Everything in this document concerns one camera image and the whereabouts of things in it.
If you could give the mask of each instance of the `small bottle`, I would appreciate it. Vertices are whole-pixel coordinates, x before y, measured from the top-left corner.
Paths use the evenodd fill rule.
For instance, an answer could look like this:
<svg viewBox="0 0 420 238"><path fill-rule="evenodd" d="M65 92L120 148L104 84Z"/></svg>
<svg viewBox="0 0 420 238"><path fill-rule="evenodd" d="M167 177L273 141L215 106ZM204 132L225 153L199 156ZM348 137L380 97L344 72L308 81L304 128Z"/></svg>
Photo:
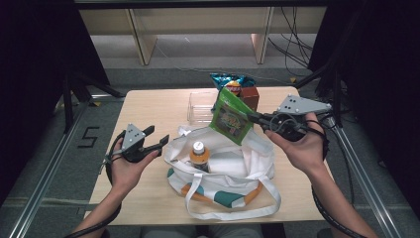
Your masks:
<svg viewBox="0 0 420 238"><path fill-rule="evenodd" d="M210 151L204 147L202 142L195 142L192 145L192 150L189 153L189 158L194 168L210 173L208 161L210 158Z"/></svg>

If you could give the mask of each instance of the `bag handle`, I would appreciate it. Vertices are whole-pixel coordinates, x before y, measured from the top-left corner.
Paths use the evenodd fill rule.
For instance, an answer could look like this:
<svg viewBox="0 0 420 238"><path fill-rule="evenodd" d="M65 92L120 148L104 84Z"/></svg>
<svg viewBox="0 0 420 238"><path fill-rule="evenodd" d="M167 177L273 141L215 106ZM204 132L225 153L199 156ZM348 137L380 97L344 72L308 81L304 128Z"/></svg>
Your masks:
<svg viewBox="0 0 420 238"><path fill-rule="evenodd" d="M262 185L268 190L269 194L275 200L275 205L265 206L257 209L252 210L245 210L245 211L234 211L234 212L209 212L209 213L195 213L189 209L189 202L191 200L192 195L197 190L198 186L201 184L203 180L203 174L195 174L194 179L192 180L191 188L188 194L185 196L185 206L188 213L198 219L201 220L208 220L208 219L218 219L218 220L241 220L241 219L249 219L249 218L256 218L262 217L267 215L272 215L280 209L281 204L281 197L280 193L278 192L277 187L275 187L274 183L267 176L262 176L259 178L259 181Z"/></svg>

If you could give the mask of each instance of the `gray pants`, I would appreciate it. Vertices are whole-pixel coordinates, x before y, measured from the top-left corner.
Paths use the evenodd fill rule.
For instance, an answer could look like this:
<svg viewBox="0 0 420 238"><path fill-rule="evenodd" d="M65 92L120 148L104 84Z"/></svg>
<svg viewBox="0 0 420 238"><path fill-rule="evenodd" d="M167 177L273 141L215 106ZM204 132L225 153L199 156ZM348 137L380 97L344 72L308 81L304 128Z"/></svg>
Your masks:
<svg viewBox="0 0 420 238"><path fill-rule="evenodd" d="M143 226L142 238L197 238L195 226ZM209 225L210 238L263 238L259 224Z"/></svg>

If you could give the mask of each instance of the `brown box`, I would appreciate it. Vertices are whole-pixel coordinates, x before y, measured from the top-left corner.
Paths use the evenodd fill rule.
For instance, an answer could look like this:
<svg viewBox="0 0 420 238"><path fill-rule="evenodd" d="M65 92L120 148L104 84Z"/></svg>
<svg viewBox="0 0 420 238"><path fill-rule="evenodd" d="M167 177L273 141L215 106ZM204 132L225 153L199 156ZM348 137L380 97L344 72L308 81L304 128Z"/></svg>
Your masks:
<svg viewBox="0 0 420 238"><path fill-rule="evenodd" d="M251 109L253 109L254 111L257 111L257 108L259 106L260 95L259 95L259 91L257 90L255 86L241 88L241 99Z"/></svg>

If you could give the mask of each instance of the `white plastic bag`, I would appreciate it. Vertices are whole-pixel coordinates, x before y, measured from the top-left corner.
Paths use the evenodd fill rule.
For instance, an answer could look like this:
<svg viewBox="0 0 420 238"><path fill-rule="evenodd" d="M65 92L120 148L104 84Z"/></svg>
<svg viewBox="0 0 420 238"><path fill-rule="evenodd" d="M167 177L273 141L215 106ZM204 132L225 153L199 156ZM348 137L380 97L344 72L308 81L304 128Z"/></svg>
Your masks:
<svg viewBox="0 0 420 238"><path fill-rule="evenodd" d="M210 173L195 169L189 163L189 152L196 141L210 150ZM169 184L185 196L185 206L198 219L237 220L267 216L279 210L281 197L270 179L274 176L272 143L263 140L251 129L238 146L209 127L191 131L169 142L165 161L171 165L167 173ZM229 208L244 207L263 186L275 200L262 208L199 214L189 209L191 198L216 202Z"/></svg>

